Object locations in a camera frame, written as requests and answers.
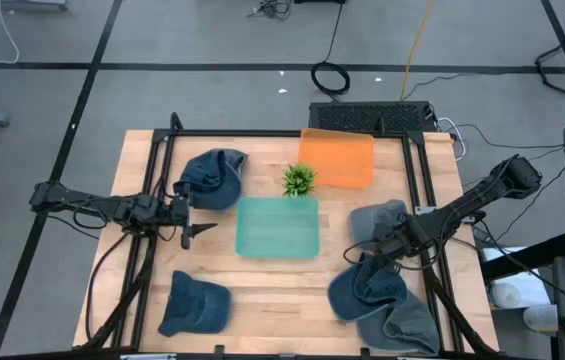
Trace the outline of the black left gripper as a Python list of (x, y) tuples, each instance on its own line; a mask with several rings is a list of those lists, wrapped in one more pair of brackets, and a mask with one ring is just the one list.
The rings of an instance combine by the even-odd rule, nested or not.
[(191, 188), (189, 183), (176, 184), (176, 197), (159, 207), (159, 225), (182, 227), (181, 247), (189, 250), (191, 241), (200, 233), (216, 227), (216, 223), (189, 225), (189, 202)]

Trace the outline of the grey cap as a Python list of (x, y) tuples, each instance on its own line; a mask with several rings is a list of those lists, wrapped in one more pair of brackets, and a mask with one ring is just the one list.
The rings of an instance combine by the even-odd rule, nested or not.
[(391, 234), (395, 227), (406, 220), (407, 215), (405, 203), (394, 199), (353, 210), (349, 215), (353, 244), (363, 251), (370, 251), (374, 240)]
[(358, 321), (357, 330), (367, 346), (393, 353), (436, 356), (441, 347), (428, 307), (411, 291), (400, 305)]

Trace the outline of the dark blue denim cap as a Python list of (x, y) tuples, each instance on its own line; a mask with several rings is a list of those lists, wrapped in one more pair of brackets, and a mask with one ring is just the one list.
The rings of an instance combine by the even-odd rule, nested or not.
[(227, 326), (231, 308), (232, 296), (226, 287), (174, 271), (158, 332), (166, 337), (182, 332), (217, 334)]
[(174, 192), (177, 183), (189, 183), (191, 207), (227, 211), (241, 196), (241, 172), (248, 158), (234, 149), (211, 149), (187, 162)]
[(329, 304), (343, 322), (356, 322), (393, 308), (407, 297), (406, 284), (394, 268), (380, 267), (368, 253), (362, 253), (359, 260), (337, 275), (327, 289)]

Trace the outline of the teal translucent plastic bin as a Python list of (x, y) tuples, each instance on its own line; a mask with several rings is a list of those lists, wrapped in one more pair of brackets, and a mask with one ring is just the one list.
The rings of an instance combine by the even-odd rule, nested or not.
[(308, 259), (320, 251), (314, 198), (244, 197), (238, 201), (236, 253), (253, 259)]

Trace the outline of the orange plastic bin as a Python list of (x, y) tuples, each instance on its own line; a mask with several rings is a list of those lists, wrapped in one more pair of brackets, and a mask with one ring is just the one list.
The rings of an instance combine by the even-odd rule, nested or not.
[(315, 171), (316, 184), (363, 189), (373, 182), (374, 138), (305, 128), (301, 130), (298, 163)]

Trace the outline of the small green potted plant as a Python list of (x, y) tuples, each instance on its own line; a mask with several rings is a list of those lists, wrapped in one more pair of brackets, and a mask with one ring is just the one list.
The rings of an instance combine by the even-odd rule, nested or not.
[(284, 196), (301, 198), (309, 196), (314, 190), (316, 172), (307, 165), (290, 165), (284, 172)]

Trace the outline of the black perforated computer case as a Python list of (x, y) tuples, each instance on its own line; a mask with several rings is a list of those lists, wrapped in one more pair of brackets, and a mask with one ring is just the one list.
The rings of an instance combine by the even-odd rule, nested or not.
[(309, 127), (348, 132), (434, 132), (437, 117), (426, 101), (315, 102)]

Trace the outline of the white paper roll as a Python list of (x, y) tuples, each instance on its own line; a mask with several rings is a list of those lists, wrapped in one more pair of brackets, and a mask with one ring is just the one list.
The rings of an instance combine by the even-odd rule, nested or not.
[(523, 311), (523, 321), (533, 331), (556, 332), (558, 330), (557, 306), (549, 304), (529, 307)]
[(520, 291), (509, 283), (496, 283), (489, 289), (492, 304), (499, 309), (518, 308), (522, 302)]

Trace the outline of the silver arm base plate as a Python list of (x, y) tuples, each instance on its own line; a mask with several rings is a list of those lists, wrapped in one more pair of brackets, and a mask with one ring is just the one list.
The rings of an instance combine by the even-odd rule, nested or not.
[[(416, 206), (415, 207), (415, 215), (423, 215), (427, 213), (431, 213), (437, 210), (435, 206)], [(469, 215), (462, 219), (463, 224), (474, 224), (478, 221), (478, 217), (476, 215)]]

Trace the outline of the black metal table frame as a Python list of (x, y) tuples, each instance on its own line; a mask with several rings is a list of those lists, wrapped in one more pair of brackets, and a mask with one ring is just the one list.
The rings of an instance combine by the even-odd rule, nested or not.
[[(153, 130), (128, 130), (121, 149), (114, 195), (142, 189)], [(243, 177), (244, 195), (280, 195), (287, 165), (298, 158), (300, 130), (182, 130), (175, 138), (167, 188), (179, 177), (190, 158), (213, 148), (237, 149), (249, 154)], [(170, 242), (158, 238), (148, 292), (138, 294), (121, 321), (117, 344), (135, 345), (141, 352), (213, 353), (224, 346), (230, 354), (360, 356), (368, 348), (354, 323), (341, 323), (328, 299), (331, 280), (348, 267), (342, 252), (351, 244), (348, 214), (354, 208), (401, 199), (410, 204), (415, 181), (420, 204), (444, 205), (462, 194), (449, 135), (424, 133), (428, 167), (435, 200), (424, 188), (424, 160), (412, 144), (414, 175), (407, 180), (403, 138), (376, 138), (374, 180), (364, 189), (319, 186), (320, 252), (309, 259), (249, 259), (235, 250), (236, 210), (213, 213), (192, 211), (193, 223), (218, 223), (193, 240), (190, 250), (180, 246), (179, 231)], [(98, 271), (91, 310), (91, 331), (103, 325), (121, 298), (127, 268), (137, 273), (147, 239), (125, 240)], [(471, 326), (492, 348), (498, 341), (483, 287), (478, 257), (473, 249), (451, 241), (446, 246), (448, 268), (457, 306)], [(164, 337), (158, 325), (164, 314), (172, 273), (183, 271), (194, 279), (226, 286), (232, 294), (227, 327), (215, 335), (181, 333)]]

